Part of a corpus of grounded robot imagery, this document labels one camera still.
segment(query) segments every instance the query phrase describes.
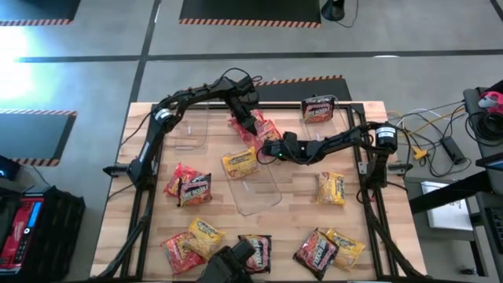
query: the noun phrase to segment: wooden tabletop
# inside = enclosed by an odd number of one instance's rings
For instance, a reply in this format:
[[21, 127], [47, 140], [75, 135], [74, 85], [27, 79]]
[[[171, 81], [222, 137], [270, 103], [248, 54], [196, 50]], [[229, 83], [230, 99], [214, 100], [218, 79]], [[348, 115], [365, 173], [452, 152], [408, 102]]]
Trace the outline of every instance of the wooden tabletop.
[[[387, 119], [382, 101], [353, 103], [362, 103], [365, 106], [367, 121], [383, 122]], [[143, 117], [150, 111], [151, 105], [150, 103], [133, 103], [131, 105], [123, 138], [129, 136], [137, 128]], [[293, 131], [299, 135], [299, 139], [323, 138], [346, 130], [348, 127], [347, 114], [345, 112], [342, 114], [340, 115], [336, 110], [331, 122], [311, 124], [306, 127], [300, 119], [299, 110], [264, 110], [265, 118], [273, 120], [281, 133]], [[237, 235], [240, 234], [272, 235], [272, 271], [270, 274], [253, 275], [253, 278], [272, 281], [315, 281], [316, 279], [311, 272], [295, 262], [292, 256], [307, 239], [310, 231], [319, 227], [322, 231], [335, 228], [347, 237], [365, 244], [365, 249], [351, 272], [331, 266], [325, 274], [324, 280], [375, 279], [365, 213], [363, 206], [356, 201], [359, 183], [353, 149], [349, 148], [333, 153], [322, 162], [310, 166], [280, 161], [267, 166], [264, 178], [270, 178], [273, 185], [275, 184], [279, 189], [281, 202], [260, 213], [243, 216], [237, 210], [237, 202], [234, 200], [221, 165], [224, 154], [246, 148], [240, 137], [227, 123], [228, 118], [229, 112], [227, 110], [188, 111], [183, 122], [177, 125], [177, 130], [165, 138], [145, 261], [144, 280], [195, 280], [200, 276], [205, 265], [173, 276], [163, 248], [160, 247], [162, 241], [186, 231], [196, 216], [201, 217], [215, 228], [226, 231], [222, 246], [232, 247], [237, 243]], [[145, 140], [146, 129], [147, 123], [120, 149], [118, 162], [129, 163], [138, 155]], [[392, 156], [390, 162], [395, 160], [396, 156]], [[210, 203], [177, 208], [178, 200], [163, 194], [164, 187], [169, 182], [178, 162], [183, 162], [200, 172], [212, 174], [211, 193], [213, 199]], [[333, 171], [346, 176], [347, 202], [344, 206], [314, 203], [315, 175], [321, 171]], [[389, 181], [403, 185], [398, 176], [388, 176], [388, 178]], [[110, 193], [129, 184], [130, 181], [127, 177], [116, 178], [112, 182]], [[388, 186], [383, 190], [383, 195], [393, 241], [414, 267], [426, 274], [405, 191]], [[133, 199], [134, 189], [131, 188], [115, 195], [108, 202], [91, 275], [102, 272], [124, 244]], [[131, 273], [134, 272], [136, 266], [138, 246], [139, 241], [137, 241], [137, 248], [133, 252]], [[382, 243], [380, 244], [380, 254], [384, 270], [388, 272], [389, 268]]]

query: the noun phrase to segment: concrete floor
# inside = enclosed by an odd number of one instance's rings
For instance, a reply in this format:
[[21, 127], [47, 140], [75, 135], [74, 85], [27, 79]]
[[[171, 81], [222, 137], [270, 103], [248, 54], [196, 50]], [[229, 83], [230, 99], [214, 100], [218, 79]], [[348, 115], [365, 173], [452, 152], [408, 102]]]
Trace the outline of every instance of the concrete floor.
[[[159, 10], [152, 9], [159, 2]], [[178, 25], [181, 4], [182, 0], [82, 0], [72, 25], [0, 28], [0, 108], [79, 112], [60, 165], [41, 168], [50, 183], [84, 196], [88, 207], [67, 280], [89, 275], [110, 184], [101, 169], [116, 158], [132, 94], [138, 101], [158, 101], [176, 90], [213, 81], [227, 68], [239, 67], [265, 80], [343, 74], [354, 101], [384, 101], [388, 110], [408, 112], [460, 101], [463, 89], [489, 86], [501, 79], [503, 55], [372, 58], [357, 52], [329, 59], [145, 63], [147, 53], [475, 50], [472, 54], [477, 54], [477, 50], [503, 49], [503, 22], [489, 0], [360, 0], [353, 28], [324, 22], [320, 30], [182, 26]], [[345, 21], [352, 20], [354, 4], [347, 1]], [[141, 57], [149, 20], [155, 31]], [[109, 57], [123, 55], [138, 57]], [[43, 63], [14, 63], [15, 57]], [[421, 122], [411, 119], [409, 125], [414, 128]], [[446, 123], [440, 121], [439, 126], [443, 129]], [[462, 121], [453, 125], [453, 137], [464, 154], [476, 160], [479, 150], [463, 126]], [[430, 129], [424, 135], [439, 137]], [[403, 146], [398, 156], [405, 160], [406, 152]], [[435, 158], [439, 171], [449, 165], [445, 153]], [[448, 178], [463, 178], [478, 170], [471, 166]], [[420, 167], [409, 175], [431, 177], [427, 168]], [[426, 238], [420, 242], [433, 277], [498, 281], [494, 270], [489, 278], [457, 274], [459, 267], [473, 265], [468, 243]], [[449, 260], [452, 255], [456, 255], [454, 261]]]

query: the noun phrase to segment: black and orange striped tape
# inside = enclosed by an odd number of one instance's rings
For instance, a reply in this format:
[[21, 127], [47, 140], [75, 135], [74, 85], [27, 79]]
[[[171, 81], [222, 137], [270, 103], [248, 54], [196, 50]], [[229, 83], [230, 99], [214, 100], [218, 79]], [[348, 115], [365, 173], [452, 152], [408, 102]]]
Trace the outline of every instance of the black and orange striped tape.
[[[0, 114], [35, 114], [35, 115], [66, 115], [77, 116], [77, 111], [69, 110], [40, 110], [40, 109], [0, 109]], [[12, 161], [23, 165], [57, 166], [58, 158], [10, 158]]]
[[37, 114], [77, 116], [77, 111], [68, 110], [35, 110], [35, 109], [0, 109], [0, 114]]
[[321, 23], [290, 20], [180, 19], [180, 24], [233, 25], [247, 27], [321, 28]]
[[255, 86], [272, 86], [272, 85], [284, 84], [284, 83], [303, 83], [303, 82], [320, 81], [320, 80], [327, 80], [327, 79], [343, 79], [343, 76], [342, 75], [321, 75], [321, 76], [307, 77], [307, 78], [301, 78], [301, 79], [280, 79], [280, 80], [273, 80], [270, 82], [258, 82], [258, 83], [255, 83]]
[[43, 159], [43, 158], [11, 158], [12, 161], [17, 162], [23, 165], [32, 165], [32, 166], [49, 166], [54, 167], [60, 163], [59, 159]]
[[0, 27], [42, 26], [42, 25], [66, 25], [73, 21], [68, 19], [52, 20], [0, 20]]

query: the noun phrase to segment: ramen noodle package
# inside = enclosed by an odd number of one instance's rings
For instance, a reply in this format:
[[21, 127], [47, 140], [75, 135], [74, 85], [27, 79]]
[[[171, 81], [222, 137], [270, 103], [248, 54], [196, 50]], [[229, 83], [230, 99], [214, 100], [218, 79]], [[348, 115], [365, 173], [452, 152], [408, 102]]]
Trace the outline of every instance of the ramen noodle package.
[[346, 270], [353, 268], [365, 245], [329, 229], [327, 237], [339, 246], [334, 265]]
[[246, 261], [244, 269], [250, 274], [270, 273], [270, 236], [239, 235], [240, 240], [246, 239], [255, 248], [255, 254]]
[[189, 227], [190, 235], [184, 240], [183, 246], [209, 260], [222, 242], [225, 232], [218, 231], [213, 226], [196, 217]]
[[170, 182], [166, 185], [166, 188], [164, 188], [164, 192], [169, 194], [170, 196], [178, 197], [178, 187], [180, 181], [190, 182], [195, 177], [201, 175], [202, 173], [192, 169], [189, 166], [179, 163], [176, 169], [174, 169], [174, 173], [171, 177]]
[[264, 145], [265, 140], [277, 141], [281, 139], [281, 134], [274, 126], [273, 121], [267, 120], [262, 126], [257, 129], [257, 137], [255, 138], [255, 148], [260, 149]]
[[344, 175], [332, 172], [322, 172], [317, 175], [317, 181], [317, 204], [346, 203], [344, 199]]
[[[258, 110], [258, 109], [253, 109], [250, 111], [250, 113], [256, 118], [256, 121], [255, 121], [255, 129], [256, 128], [259, 128], [264, 122], [264, 117], [263, 117], [263, 114], [262, 114], [262, 111], [261, 110]], [[245, 130], [237, 121], [236, 121], [236, 118], [234, 117], [231, 117], [229, 119], [229, 122], [230, 124], [232, 125], [232, 127], [234, 128], [234, 130], [241, 136], [241, 138], [243, 138], [245, 141], [247, 139], [250, 138], [250, 136], [253, 137], [253, 134], [251, 134], [250, 132], [248, 132], [247, 130]]]
[[319, 281], [337, 255], [337, 246], [316, 229], [311, 233], [293, 259], [306, 267]]
[[305, 123], [325, 122], [333, 117], [335, 97], [324, 95], [311, 97], [301, 102], [302, 116]]
[[179, 182], [178, 206], [202, 204], [211, 200], [211, 174], [195, 177], [190, 182]]
[[183, 246], [183, 241], [189, 235], [189, 232], [180, 233], [161, 243], [167, 260], [170, 262], [173, 275], [180, 274], [204, 263], [204, 259], [200, 255]]
[[227, 175], [232, 179], [244, 177], [259, 170], [255, 147], [226, 154], [222, 158], [222, 164]]

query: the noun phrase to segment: yellow snack bag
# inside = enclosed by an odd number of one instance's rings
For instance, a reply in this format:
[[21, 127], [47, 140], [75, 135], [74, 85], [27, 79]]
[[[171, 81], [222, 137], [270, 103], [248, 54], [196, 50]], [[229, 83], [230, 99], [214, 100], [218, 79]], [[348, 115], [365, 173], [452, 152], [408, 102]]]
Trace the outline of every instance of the yellow snack bag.
[[327, 237], [339, 246], [339, 251], [334, 260], [334, 265], [349, 270], [353, 268], [356, 260], [363, 251], [365, 245], [359, 241], [345, 237], [334, 229], [329, 229]]
[[344, 199], [344, 175], [332, 172], [322, 172], [317, 175], [317, 180], [317, 204], [346, 203], [346, 200]]
[[222, 242], [225, 232], [218, 231], [210, 224], [196, 217], [189, 226], [190, 236], [187, 237], [183, 246], [191, 249], [196, 254], [209, 260]]
[[222, 157], [223, 167], [230, 178], [239, 178], [259, 170], [255, 147], [237, 152], [226, 154]]

